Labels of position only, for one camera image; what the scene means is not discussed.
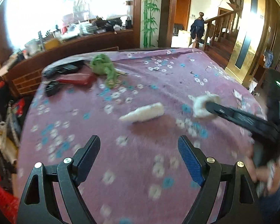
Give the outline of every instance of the blue gripper pad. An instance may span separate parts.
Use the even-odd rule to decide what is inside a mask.
[[[193,152],[194,149],[198,149],[198,148],[195,148],[192,144],[190,147],[189,144],[184,140],[183,136],[180,136],[178,138],[177,146],[178,146],[179,153],[182,159],[184,160],[184,163],[186,164],[186,167],[193,181],[198,183],[202,187],[205,182],[205,178],[202,175],[202,165],[199,163],[197,157]]]

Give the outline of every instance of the red object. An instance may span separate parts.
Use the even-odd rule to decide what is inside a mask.
[[[14,197],[0,186],[0,210],[11,224],[16,224],[17,222],[19,204],[20,200],[17,197]]]
[[[66,84],[74,84],[87,86],[92,85],[97,79],[96,75],[92,72],[89,66],[83,65],[81,70],[77,73],[61,75],[56,81]]]

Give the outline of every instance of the window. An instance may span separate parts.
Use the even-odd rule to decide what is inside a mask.
[[[31,39],[38,38],[38,31],[45,32],[93,19],[127,15],[128,0],[7,0],[6,23],[11,43],[24,48]]]

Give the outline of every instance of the dark jacket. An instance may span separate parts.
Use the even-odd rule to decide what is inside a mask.
[[[199,39],[201,39],[202,36],[204,35],[204,20],[195,19],[194,23],[191,25],[190,32],[191,32],[192,39],[196,38],[196,34],[197,34],[197,37]]]

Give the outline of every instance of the bed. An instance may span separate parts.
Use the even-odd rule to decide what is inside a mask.
[[[264,117],[254,97],[198,49],[144,52],[105,52],[119,77],[113,89],[99,77],[91,88],[64,86],[47,98],[41,84],[30,106],[22,132],[18,186],[22,193],[34,164],[57,164],[71,157],[92,135],[101,149],[80,193],[97,223],[180,224],[190,210],[199,186],[193,182],[177,149],[186,135],[206,156],[221,163],[243,159],[251,145],[248,131],[226,120],[193,118],[195,97],[213,93],[222,105]],[[63,59],[91,60],[97,53]],[[239,102],[234,90],[242,95]],[[142,123],[118,118],[144,105],[161,102],[165,114]],[[222,202],[221,184],[209,218],[216,220]],[[60,191],[57,201],[62,203]],[[70,222],[63,204],[63,220]]]

